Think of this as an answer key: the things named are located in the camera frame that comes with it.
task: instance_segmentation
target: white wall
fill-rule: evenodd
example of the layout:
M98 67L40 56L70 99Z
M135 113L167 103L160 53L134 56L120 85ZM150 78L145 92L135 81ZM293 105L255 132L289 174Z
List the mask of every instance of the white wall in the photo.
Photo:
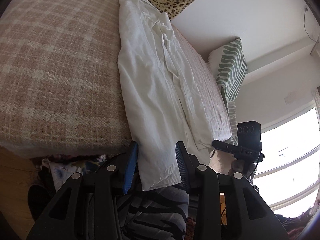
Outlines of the white wall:
M247 62L307 36L303 27L304 0L196 0L172 24L207 60L220 46L242 39ZM318 36L311 11L306 29Z
M320 62L308 55L241 87L236 99L237 122L255 120L262 129L303 110L320 85ZM288 95L292 103L286 104Z

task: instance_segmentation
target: power cord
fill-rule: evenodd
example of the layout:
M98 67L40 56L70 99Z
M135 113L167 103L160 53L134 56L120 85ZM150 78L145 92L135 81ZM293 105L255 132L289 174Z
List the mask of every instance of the power cord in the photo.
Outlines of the power cord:
M306 30L306 12L308 11L308 8L306 7L304 9L304 18L303 18L303 26L304 26L304 31L306 32L306 34L308 34L309 39L311 39L312 41L314 41L315 43L317 43L317 41L315 41L313 38L310 37L309 33Z
M212 151L212 155L210 156L210 159L214 156L214 153L216 152L216 150Z
M250 173L250 175L247 177L247 180L250 179L250 177L252 176L252 174L257 170L257 166L258 166L258 163L256 164L255 168L253 169L253 171Z
M222 211L222 213L221 213L221 217L220 217L221 224L222 224L224 227L226 227L226 225L222 222L222 216L223 216L223 213L226 211L226 208L227 208L227 207L225 207L225 208L223 209L223 211Z

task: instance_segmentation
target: green striped pillow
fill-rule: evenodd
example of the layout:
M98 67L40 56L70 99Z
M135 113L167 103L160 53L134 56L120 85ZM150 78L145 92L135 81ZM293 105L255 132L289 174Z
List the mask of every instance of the green striped pillow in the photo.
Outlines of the green striped pillow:
M208 58L208 65L216 78L223 101L228 111L232 138L229 143L237 144L237 122L235 100L247 72L241 39L238 38L214 51Z

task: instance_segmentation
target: black cable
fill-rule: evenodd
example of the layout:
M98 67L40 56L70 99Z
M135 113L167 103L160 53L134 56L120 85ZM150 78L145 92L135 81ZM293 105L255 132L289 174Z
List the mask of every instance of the black cable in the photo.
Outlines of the black cable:
M317 43L313 38L310 37L309 33L306 30L306 12L308 11L308 8L306 8L304 10L304 19L303 19L303 25L304 25L304 31L306 32L306 34L308 34L309 39L311 39L312 41L314 41L315 43Z
M222 223L222 216L223 216L223 213L225 212L227 207L225 207L221 213L221 217L220 217L220 220L221 220L221 224L225 227L226 225L224 223Z
M114 160L115 157L117 157L118 155L116 156L113 156L112 158L108 159L108 160L105 160L105 162L98 167L98 169L96 169L96 171L94 173L97 173L100 169L104 168L105 166L107 166L112 160Z
M249 180L250 177L252 176L252 174L256 171L257 166L258 166L258 163L256 164L256 166L255 166L255 168L253 169L253 171L251 172L251 174L247 177L247 180Z
M210 156L210 159L214 156L215 152L216 152L216 150L213 150L212 155Z

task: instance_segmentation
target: white cloth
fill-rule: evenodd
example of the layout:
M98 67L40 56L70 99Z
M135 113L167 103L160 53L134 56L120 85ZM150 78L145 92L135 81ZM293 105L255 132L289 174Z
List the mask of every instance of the white cloth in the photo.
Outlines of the white cloth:
M120 83L143 190L181 182L175 145L209 164L213 140L191 67L166 13L119 0Z

